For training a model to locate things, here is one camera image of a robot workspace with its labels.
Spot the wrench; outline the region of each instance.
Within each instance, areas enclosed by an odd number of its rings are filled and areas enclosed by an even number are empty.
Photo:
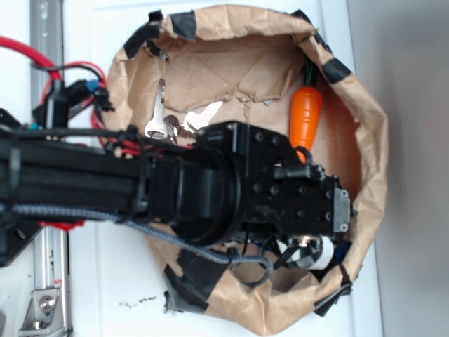
[[[154,139],[168,138],[168,129],[163,121],[163,108],[166,96],[166,82],[163,79],[159,80],[157,86],[156,98],[154,100],[154,111],[152,119],[147,123],[144,129],[144,134],[147,137]]]

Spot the hex screw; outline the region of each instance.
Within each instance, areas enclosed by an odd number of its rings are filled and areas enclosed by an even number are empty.
[[[260,131],[256,132],[254,135],[254,138],[256,139],[256,141],[258,141],[260,143],[264,140],[264,134]]]
[[[269,193],[270,193],[272,196],[275,196],[275,195],[277,195],[277,194],[279,193],[279,188],[278,188],[277,186],[271,186],[271,187],[269,188]]]
[[[56,305],[56,301],[51,296],[44,296],[39,301],[39,307],[43,311],[51,311]]]
[[[255,183],[255,184],[253,185],[253,191],[256,192],[256,193],[261,193],[261,191],[262,191],[262,186],[261,186],[261,184]]]
[[[274,136],[274,137],[272,138],[272,144],[273,144],[274,146],[278,146],[279,144],[281,144],[281,139],[280,139],[278,136]]]

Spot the brown paper bag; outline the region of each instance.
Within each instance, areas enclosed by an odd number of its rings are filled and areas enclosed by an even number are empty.
[[[387,119],[363,84],[298,11],[286,15],[247,6],[215,6],[168,16],[151,13],[117,53],[109,72],[115,113],[111,129],[152,118],[157,84],[166,81],[166,114],[223,100],[211,123],[238,120],[288,134],[290,100],[301,87],[304,53],[321,71],[324,107],[315,161],[338,174],[358,211],[341,265],[324,275],[277,270],[256,289],[244,281],[258,266],[229,269],[149,238],[167,281],[168,308],[232,320],[261,336],[278,333],[316,309],[328,308],[357,277],[384,215],[387,193]],[[272,104],[264,102],[274,100]]]

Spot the cable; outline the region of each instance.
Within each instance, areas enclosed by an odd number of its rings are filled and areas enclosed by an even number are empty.
[[[46,56],[38,52],[36,49],[23,44],[22,42],[9,39],[8,37],[0,36],[0,47],[5,47],[17,51],[27,57],[31,58],[37,65],[42,67],[54,67],[54,63],[51,62]],[[62,80],[61,73],[57,70],[49,72],[52,79]]]
[[[4,210],[6,210],[6,205],[0,204],[0,212]],[[38,216],[38,217],[61,216],[64,218],[68,217],[68,218],[89,219],[89,220],[109,220],[114,221],[116,223],[123,220],[123,217],[121,215],[115,213],[94,211],[91,209],[76,209],[70,207],[48,206],[40,204],[14,204],[11,210],[12,212],[23,216]],[[225,253],[213,251],[203,247],[194,246],[180,237],[176,237],[174,235],[165,233],[161,230],[157,230],[156,228],[150,227],[148,225],[136,223],[135,221],[132,220],[125,220],[123,224],[135,230],[143,232],[145,234],[151,235],[157,239],[164,240],[171,244],[175,244],[181,247],[182,249],[185,249],[186,251],[199,254],[200,256],[203,256],[204,258],[207,258],[208,260],[211,260],[214,263],[219,263],[222,265],[230,263],[259,263],[264,266],[265,274],[263,278],[259,281],[246,283],[246,285],[251,287],[261,285],[262,283],[267,281],[269,276],[272,274],[274,270],[272,262],[264,256],[242,256],[239,255],[237,252],[233,256],[228,256]]]
[[[84,65],[82,62],[67,63],[66,65],[58,65],[55,67],[42,67],[40,65],[37,65],[36,63],[32,63],[31,66],[35,69],[43,70],[45,72],[54,72],[56,70],[81,68],[81,69],[85,69],[85,70],[92,72],[98,78],[98,81],[101,81],[101,82],[104,81],[104,77],[101,75],[101,73],[99,73],[97,70],[93,69],[92,67]]]

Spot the toy carrot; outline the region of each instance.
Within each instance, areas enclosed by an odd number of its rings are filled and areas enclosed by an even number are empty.
[[[316,89],[318,67],[306,56],[304,86],[293,95],[290,109],[290,142],[293,147],[311,150],[323,106],[323,96]]]

